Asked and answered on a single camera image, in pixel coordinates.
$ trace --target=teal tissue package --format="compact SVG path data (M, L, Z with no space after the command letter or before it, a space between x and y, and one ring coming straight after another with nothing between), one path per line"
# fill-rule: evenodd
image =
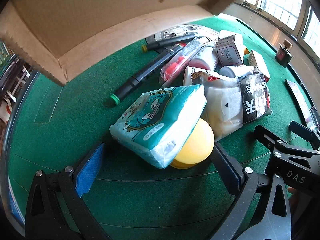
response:
M207 100L203 85L143 93L111 125L120 144L157 168L166 168L193 131Z

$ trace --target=marker pen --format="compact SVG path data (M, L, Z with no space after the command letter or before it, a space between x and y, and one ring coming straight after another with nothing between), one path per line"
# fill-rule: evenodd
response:
M128 94L135 90L145 81L156 69L163 67L174 55L176 55L186 44L179 43L172 46L171 49L164 48L153 61L147 64L140 71L131 76L121 87L119 87L110 97L118 105Z
M156 42L149 43L149 44L143 44L141 46L141 49L143 52L148 52L150 50L159 49L159 48L163 48L166 46L172 46L178 42L191 41L195 37L202 38L203 36L201 36L199 34L191 33L191 34L187 34L185 36L179 36L179 37L165 39L163 41L156 41Z

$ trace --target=cartoon print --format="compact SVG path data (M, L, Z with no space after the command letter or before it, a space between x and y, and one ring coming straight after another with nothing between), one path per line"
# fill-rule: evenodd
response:
M137 119L127 121L124 129L127 129L128 132L142 130L159 122L171 97L171 91L159 90L150 94L149 100L143 106Z

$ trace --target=small white box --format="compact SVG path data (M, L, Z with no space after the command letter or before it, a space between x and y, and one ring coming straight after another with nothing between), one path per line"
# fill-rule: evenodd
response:
M219 39L214 48L222 66L243 65L243 46L236 41L236 35Z
M264 75L264 79L267 83L270 79L270 73L262 55L252 49L248 56L248 62L250 66L257 66L259 72Z

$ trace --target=blue gripper pad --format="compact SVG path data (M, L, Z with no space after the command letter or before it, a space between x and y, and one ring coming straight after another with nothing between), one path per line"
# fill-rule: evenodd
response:
M23 214L21 213L18 203L16 201L16 198L14 197L10 179L8 178L8 180L9 180L9 203L11 207L11 212L13 216L20 222L20 224L24 225L25 220L24 220Z
M89 192L94 179L97 177L102 166L104 148L105 144L99 143L97 147L87 154L73 173L76 191L79 197Z

